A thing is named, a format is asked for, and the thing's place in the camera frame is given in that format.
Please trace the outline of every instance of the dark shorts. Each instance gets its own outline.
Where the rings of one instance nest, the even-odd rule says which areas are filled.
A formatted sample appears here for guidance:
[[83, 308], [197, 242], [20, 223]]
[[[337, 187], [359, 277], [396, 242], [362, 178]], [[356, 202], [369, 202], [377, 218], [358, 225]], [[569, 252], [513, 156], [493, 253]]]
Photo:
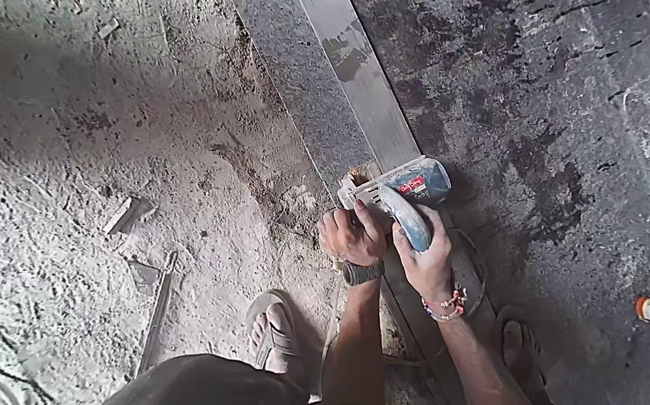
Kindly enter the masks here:
[[308, 398], [284, 375], [212, 354], [193, 354], [158, 364], [103, 405], [301, 405]]

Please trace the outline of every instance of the watch strap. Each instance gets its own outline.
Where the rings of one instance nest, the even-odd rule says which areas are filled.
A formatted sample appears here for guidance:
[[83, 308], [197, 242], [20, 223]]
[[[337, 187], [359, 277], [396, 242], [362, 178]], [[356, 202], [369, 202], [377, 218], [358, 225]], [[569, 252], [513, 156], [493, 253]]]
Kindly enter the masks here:
[[350, 286], [380, 278], [384, 272], [385, 266], [382, 260], [372, 266], [359, 266], [348, 261], [342, 266], [342, 276]]

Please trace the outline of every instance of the left hand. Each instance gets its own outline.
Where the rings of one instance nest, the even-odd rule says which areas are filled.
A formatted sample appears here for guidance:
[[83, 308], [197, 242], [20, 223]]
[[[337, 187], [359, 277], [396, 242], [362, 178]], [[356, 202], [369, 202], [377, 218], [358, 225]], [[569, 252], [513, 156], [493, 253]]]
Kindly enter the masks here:
[[323, 215], [318, 222], [320, 245], [339, 262], [347, 260], [359, 266], [372, 266], [383, 259], [385, 233], [359, 199], [355, 201], [355, 215], [364, 228], [352, 225], [348, 210]]

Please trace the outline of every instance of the dusty floor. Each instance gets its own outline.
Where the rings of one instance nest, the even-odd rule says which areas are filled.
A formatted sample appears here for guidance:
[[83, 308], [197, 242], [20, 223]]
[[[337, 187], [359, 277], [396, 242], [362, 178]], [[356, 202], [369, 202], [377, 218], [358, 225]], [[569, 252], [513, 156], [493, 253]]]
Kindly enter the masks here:
[[[155, 214], [104, 235], [128, 196]], [[0, 1], [0, 381], [21, 403], [97, 403], [132, 379], [157, 280], [133, 262], [175, 250], [160, 359], [247, 358], [266, 288], [322, 340], [330, 206], [229, 1]]]

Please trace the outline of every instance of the sandal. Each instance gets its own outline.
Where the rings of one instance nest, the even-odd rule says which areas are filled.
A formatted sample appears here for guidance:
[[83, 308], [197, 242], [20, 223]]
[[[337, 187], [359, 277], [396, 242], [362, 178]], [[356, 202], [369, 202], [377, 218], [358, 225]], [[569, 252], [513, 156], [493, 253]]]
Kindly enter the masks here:
[[250, 308], [247, 310], [247, 315], [245, 317], [245, 327], [247, 328], [247, 336], [252, 334], [253, 325], [255, 324], [255, 319], [260, 314], [265, 314], [267, 308], [271, 305], [279, 303], [282, 304], [285, 312], [285, 317], [287, 323], [290, 325], [292, 336], [285, 336], [281, 331], [273, 327], [273, 324], [268, 321], [265, 325], [265, 330], [263, 331], [262, 341], [258, 345], [258, 351], [255, 353], [255, 363], [253, 364], [256, 368], [262, 370], [265, 368], [265, 362], [267, 361], [267, 356], [270, 354], [270, 350], [279, 350], [283, 354], [300, 357], [300, 349], [298, 347], [298, 341], [295, 338], [295, 324], [293, 323], [293, 312], [285, 299], [284, 295], [276, 290], [267, 290], [263, 293], [260, 293], [255, 300], [250, 304]]

